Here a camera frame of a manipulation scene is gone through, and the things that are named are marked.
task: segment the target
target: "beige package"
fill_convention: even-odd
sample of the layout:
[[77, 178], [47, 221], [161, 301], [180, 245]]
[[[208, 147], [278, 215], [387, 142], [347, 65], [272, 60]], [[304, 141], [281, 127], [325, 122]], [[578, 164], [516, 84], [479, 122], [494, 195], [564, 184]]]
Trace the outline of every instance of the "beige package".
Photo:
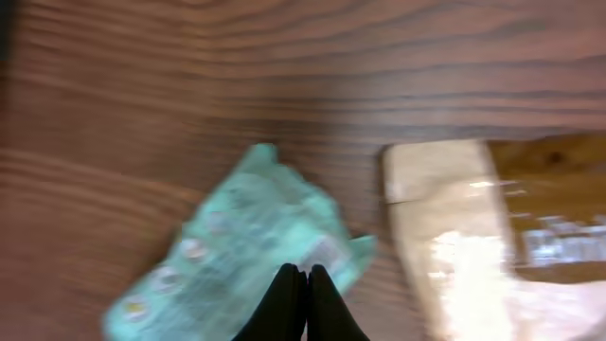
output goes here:
[[518, 189], [503, 188], [483, 141], [394, 146], [384, 169], [394, 240], [436, 340], [606, 339], [605, 280], [528, 280], [510, 267], [518, 237], [503, 190]]

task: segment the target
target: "wooden table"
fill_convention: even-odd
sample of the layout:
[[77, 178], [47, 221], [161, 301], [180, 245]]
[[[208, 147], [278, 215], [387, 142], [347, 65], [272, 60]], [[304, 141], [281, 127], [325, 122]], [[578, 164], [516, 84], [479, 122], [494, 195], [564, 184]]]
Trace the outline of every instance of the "wooden table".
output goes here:
[[383, 216], [384, 146], [606, 127], [603, 0], [23, 0], [2, 116], [0, 334], [97, 340], [245, 149], [379, 238], [348, 295], [423, 339]]

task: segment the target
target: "green packet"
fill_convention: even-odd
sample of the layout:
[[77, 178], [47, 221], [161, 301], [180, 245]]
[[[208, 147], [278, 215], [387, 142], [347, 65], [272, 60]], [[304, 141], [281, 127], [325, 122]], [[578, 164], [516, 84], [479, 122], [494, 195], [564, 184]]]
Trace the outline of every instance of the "green packet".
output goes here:
[[184, 224], [167, 257], [107, 312], [115, 341], [230, 340], [257, 308], [279, 267], [328, 270], [343, 293], [372, 260], [375, 238], [351, 240], [337, 205], [253, 146]]

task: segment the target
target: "package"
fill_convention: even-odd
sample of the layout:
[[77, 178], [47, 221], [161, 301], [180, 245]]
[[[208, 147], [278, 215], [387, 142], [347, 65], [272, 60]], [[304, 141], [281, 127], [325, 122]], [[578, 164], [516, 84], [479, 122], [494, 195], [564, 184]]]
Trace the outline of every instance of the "package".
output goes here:
[[284, 263], [322, 264], [343, 293], [375, 239], [351, 240], [321, 189], [256, 145], [185, 223], [167, 257], [105, 316], [107, 339], [231, 340]]
[[385, 155], [394, 240], [436, 340], [606, 340], [604, 136]]

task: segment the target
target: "brown wooden surface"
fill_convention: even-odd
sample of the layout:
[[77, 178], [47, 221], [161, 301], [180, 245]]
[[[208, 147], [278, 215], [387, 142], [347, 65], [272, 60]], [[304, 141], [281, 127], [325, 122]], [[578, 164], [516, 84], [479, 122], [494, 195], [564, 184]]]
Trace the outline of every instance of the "brown wooden surface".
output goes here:
[[348, 295], [420, 340], [383, 218], [395, 142], [606, 127], [603, 0], [24, 0], [0, 158], [0, 335], [99, 318], [248, 145], [270, 141], [378, 257]]

